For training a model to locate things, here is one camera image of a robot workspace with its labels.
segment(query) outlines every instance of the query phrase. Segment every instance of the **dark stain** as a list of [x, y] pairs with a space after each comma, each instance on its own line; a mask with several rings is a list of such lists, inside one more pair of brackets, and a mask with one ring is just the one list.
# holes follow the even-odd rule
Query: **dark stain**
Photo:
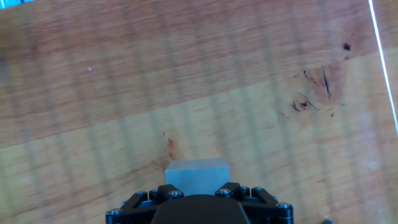
[[315, 85], [317, 85], [317, 81], [315, 81], [311, 76], [308, 76], [307, 75], [307, 71], [304, 71], [304, 77], [307, 79], [307, 80], [310, 80], [312, 83], [314, 83]]
[[167, 154], [169, 155], [170, 159], [172, 161], [175, 161], [177, 158], [177, 152], [174, 146], [174, 141], [169, 139], [169, 142], [167, 143]]
[[284, 115], [282, 112], [278, 111], [280, 115], [284, 116], [285, 118], [289, 118], [288, 116]]
[[344, 43], [343, 49], [347, 50], [347, 51], [350, 51], [351, 50], [350, 44]]
[[303, 107], [303, 106], [307, 106], [307, 102], [308, 102], [308, 104], [311, 105], [314, 109], [319, 110], [316, 106], [314, 106], [314, 105], [311, 103], [311, 101], [308, 99], [308, 97], [307, 97], [306, 95], [304, 95], [304, 94], [302, 94], [302, 93], [299, 93], [299, 95], [302, 95], [302, 96], [304, 96], [304, 98], [305, 98], [305, 102], [302, 103], [302, 107]]
[[296, 111], [300, 111], [299, 109], [297, 109], [296, 103], [293, 102], [293, 104], [291, 105], [293, 109], [295, 109]]

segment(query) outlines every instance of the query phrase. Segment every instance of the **gray cube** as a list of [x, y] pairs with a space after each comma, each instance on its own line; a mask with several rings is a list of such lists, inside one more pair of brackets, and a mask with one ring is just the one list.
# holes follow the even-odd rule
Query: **gray cube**
[[214, 195], [229, 182], [229, 166], [223, 158], [173, 161], [165, 171], [166, 184], [172, 184], [186, 196]]

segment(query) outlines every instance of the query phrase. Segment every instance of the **scratch mark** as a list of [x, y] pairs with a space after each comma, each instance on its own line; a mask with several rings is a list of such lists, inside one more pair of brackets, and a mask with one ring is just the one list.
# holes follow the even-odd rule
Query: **scratch mark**
[[322, 73], [323, 73], [323, 80], [325, 81], [326, 91], [328, 92], [328, 96], [329, 96], [329, 100], [330, 100], [330, 91], [329, 91], [328, 80], [326, 79], [326, 73], [325, 73], [325, 69], [323, 67], [322, 67]]
[[169, 139], [169, 143], [167, 144], [167, 154], [169, 155], [171, 160], [176, 160], [177, 154], [175, 152], [174, 141], [171, 139]]
[[295, 109], [296, 111], [300, 111], [299, 109], [297, 109], [296, 103], [293, 102], [293, 104], [291, 105], [293, 109]]
[[278, 111], [280, 115], [284, 116], [285, 118], [289, 118], [288, 116], [284, 115], [282, 112]]

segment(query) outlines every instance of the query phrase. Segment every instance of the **wooden table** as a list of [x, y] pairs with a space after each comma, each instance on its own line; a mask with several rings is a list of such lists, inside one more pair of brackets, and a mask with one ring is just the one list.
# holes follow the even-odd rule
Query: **wooden table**
[[[397, 7], [374, 2], [395, 99]], [[37, 0], [0, 11], [0, 51], [2, 224], [104, 223], [209, 157], [296, 223], [398, 223], [367, 1]]]

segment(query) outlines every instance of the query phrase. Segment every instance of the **white line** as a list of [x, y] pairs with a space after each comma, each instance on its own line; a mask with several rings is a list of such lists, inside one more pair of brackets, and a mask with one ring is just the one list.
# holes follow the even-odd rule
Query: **white line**
[[392, 99], [392, 94], [391, 94], [391, 90], [390, 90], [390, 83], [388, 81], [388, 74], [387, 74], [387, 69], [386, 69], [386, 61], [384, 60], [383, 49], [381, 47], [381, 41], [380, 41], [379, 29], [377, 28], [376, 16], [374, 15], [373, 0], [369, 0], [369, 6], [371, 8], [371, 14], [372, 14], [372, 20], [373, 20], [373, 26], [374, 26], [374, 33], [376, 34], [377, 45], [379, 46], [380, 59], [381, 59], [381, 65], [383, 67], [384, 78], [386, 79], [386, 86], [387, 86], [388, 96], [390, 98], [390, 104], [391, 104], [391, 108], [392, 108], [392, 115], [394, 116], [394, 121], [396, 123], [396, 131], [397, 131], [397, 134], [398, 134], [398, 122], [397, 122], [396, 108], [394, 106], [394, 100]]

